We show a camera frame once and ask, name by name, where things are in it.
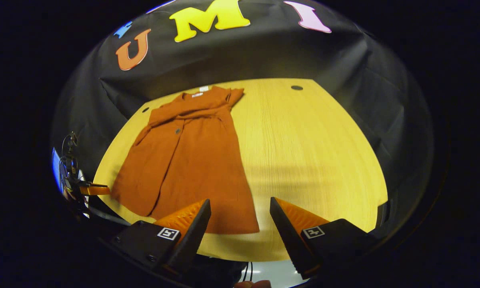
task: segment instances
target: orange dress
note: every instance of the orange dress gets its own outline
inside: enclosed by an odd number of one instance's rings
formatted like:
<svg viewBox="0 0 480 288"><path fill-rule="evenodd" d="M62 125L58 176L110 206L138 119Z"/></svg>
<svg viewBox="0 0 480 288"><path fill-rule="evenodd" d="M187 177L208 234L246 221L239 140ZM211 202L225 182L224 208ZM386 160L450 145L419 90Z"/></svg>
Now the orange dress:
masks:
<svg viewBox="0 0 480 288"><path fill-rule="evenodd" d="M230 113L243 93L213 86L201 96L182 93L152 110L116 177L112 197L155 219L209 198L207 233L259 232Z"/></svg>

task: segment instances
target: black fabric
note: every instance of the black fabric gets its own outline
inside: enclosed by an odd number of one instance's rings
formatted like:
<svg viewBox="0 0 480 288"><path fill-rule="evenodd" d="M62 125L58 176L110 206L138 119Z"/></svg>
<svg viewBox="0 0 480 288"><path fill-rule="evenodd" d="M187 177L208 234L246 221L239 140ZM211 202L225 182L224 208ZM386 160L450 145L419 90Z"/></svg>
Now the black fabric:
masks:
<svg viewBox="0 0 480 288"><path fill-rule="evenodd" d="M253 78L310 78L350 114L379 160L389 199L406 195L399 221L408 217L428 181L433 158L432 121L419 85L388 47L343 15L316 2L299 0L332 30L299 26L293 7L280 0L240 0L247 27L175 42L169 16L187 7L206 10L212 1L178 0L132 21L119 39L101 41L64 87L54 115L50 144L56 149L70 131L79 137L77 155L92 180L108 146L145 102L203 85ZM123 71L116 50L145 29L148 52Z"/></svg>
<svg viewBox="0 0 480 288"><path fill-rule="evenodd" d="M57 192L51 160L42 159L50 154L48 126L69 72L98 39L157 4L0 2L0 184L31 184L0 186L0 286L168 286L82 231ZM428 103L443 107L431 110L435 120L450 123L452 165L436 205L404 244L338 281L324 277L310 286L480 287L480 1L328 5L395 49ZM66 118L58 120L68 128Z"/></svg>

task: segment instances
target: cable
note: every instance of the cable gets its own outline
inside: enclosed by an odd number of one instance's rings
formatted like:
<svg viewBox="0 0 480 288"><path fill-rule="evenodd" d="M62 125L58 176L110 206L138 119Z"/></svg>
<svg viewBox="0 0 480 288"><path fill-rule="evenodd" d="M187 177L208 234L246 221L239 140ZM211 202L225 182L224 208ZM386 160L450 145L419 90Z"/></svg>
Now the cable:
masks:
<svg viewBox="0 0 480 288"><path fill-rule="evenodd" d="M66 135L66 137L64 137L64 140L62 141L62 147L60 148L61 155L64 155L64 143L66 142L66 139L68 138L68 136L71 136L71 133Z"/></svg>
<svg viewBox="0 0 480 288"><path fill-rule="evenodd" d="M244 282L245 277L247 277L247 268L249 268L249 263L248 262L247 262L247 266L245 267L244 280L242 280L242 282Z"/></svg>
<svg viewBox="0 0 480 288"><path fill-rule="evenodd" d="M66 171L66 172L68 171L68 169L66 168L66 165L65 165L64 162L62 161L63 159L66 160L66 156L62 156L62 157L59 159L59 184L60 184L60 187L61 187L62 190L63 190L63 191L61 191L62 193L63 193L64 191L66 191L66 183L65 183L64 180L63 180L64 177L62 177L62 173L63 173L63 172L61 171L61 168L60 168L61 164L62 164L62 167L63 167L64 171Z"/></svg>
<svg viewBox="0 0 480 288"><path fill-rule="evenodd" d="M103 219L110 220L112 222L116 222L118 224L122 224L122 225L125 225L125 226L131 226L131 224L124 219L114 217L112 215L108 215L107 213L101 212L98 209L93 208L92 206L89 206L88 208L89 208L89 211L91 211L94 215L96 215L98 217L101 217Z"/></svg>

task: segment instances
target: wooden table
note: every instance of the wooden table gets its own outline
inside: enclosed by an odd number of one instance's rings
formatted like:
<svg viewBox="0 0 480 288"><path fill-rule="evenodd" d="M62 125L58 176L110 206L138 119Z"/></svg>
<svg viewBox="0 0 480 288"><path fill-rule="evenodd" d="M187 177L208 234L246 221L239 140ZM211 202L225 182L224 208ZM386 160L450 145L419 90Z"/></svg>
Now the wooden table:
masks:
<svg viewBox="0 0 480 288"><path fill-rule="evenodd" d="M245 89L231 115L260 232L207 233L199 254L235 261L289 259L269 214L271 196L329 221L345 218L366 232L375 228L377 207L388 200L381 167L357 124L327 91L313 80L293 78L215 85ZM295 90L292 86L303 89ZM95 183L112 188L130 147L148 123L149 111L181 92L139 108L108 147ZM196 93L198 88L185 92ZM132 213L110 195L99 197L130 223L154 222L153 218Z"/></svg>

